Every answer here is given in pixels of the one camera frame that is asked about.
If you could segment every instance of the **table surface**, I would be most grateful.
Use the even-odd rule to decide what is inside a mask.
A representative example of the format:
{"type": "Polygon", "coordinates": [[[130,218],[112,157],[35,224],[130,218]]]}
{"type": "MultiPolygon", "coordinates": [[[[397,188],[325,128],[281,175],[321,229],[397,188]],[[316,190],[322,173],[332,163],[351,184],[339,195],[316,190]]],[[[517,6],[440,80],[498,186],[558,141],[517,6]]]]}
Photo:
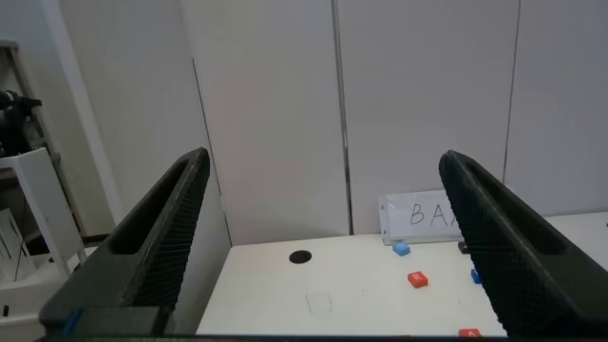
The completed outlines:
{"type": "MultiPolygon", "coordinates": [[[[547,220],[608,269],[608,213],[547,220]]],[[[456,242],[410,247],[398,256],[379,235],[234,247],[197,333],[456,335],[477,328],[505,335],[456,242]],[[297,250],[313,258],[293,264],[297,250]],[[416,271],[428,286],[408,283],[416,271]]]]}

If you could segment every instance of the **blue block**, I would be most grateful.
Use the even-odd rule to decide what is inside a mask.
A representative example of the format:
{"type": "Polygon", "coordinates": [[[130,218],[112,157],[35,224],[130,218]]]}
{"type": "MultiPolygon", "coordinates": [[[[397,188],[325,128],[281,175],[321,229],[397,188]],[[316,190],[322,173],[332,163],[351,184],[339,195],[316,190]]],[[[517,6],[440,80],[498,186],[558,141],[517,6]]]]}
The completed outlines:
{"type": "Polygon", "coordinates": [[[409,254],[409,246],[406,243],[395,243],[392,245],[392,251],[402,257],[409,254]]]}
{"type": "Polygon", "coordinates": [[[471,270],[471,277],[473,278],[473,281],[475,281],[475,284],[481,284],[482,283],[482,279],[479,277],[479,274],[477,273],[477,270],[475,270],[475,269],[471,270]]]}

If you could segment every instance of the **red block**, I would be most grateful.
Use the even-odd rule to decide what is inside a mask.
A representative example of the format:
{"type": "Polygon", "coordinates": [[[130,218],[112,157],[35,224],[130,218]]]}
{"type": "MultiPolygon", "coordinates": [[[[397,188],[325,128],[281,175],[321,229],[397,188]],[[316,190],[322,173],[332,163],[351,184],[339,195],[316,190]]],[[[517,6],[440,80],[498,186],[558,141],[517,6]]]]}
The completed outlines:
{"type": "Polygon", "coordinates": [[[415,287],[416,289],[418,289],[419,287],[428,285],[427,277],[425,275],[423,275],[422,272],[420,272],[420,271],[409,274],[408,280],[411,283],[411,285],[413,287],[415,287]]]}
{"type": "Polygon", "coordinates": [[[482,334],[477,329],[460,329],[458,335],[461,337],[482,337],[482,334]]]}

